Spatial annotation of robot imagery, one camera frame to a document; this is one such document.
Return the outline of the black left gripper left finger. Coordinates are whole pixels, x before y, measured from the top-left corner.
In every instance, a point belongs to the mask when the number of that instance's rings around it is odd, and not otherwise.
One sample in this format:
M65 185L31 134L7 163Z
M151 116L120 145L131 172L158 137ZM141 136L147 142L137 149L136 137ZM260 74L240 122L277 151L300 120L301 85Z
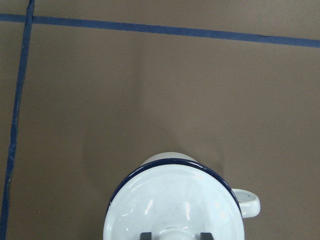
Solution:
M139 236L139 240L152 240L151 232L142 232Z

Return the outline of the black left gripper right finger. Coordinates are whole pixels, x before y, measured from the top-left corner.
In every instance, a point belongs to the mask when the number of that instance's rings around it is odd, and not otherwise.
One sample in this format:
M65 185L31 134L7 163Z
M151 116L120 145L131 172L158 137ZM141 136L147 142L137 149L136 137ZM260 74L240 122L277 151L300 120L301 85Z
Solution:
M210 232L201 232L200 240L214 240L214 237Z

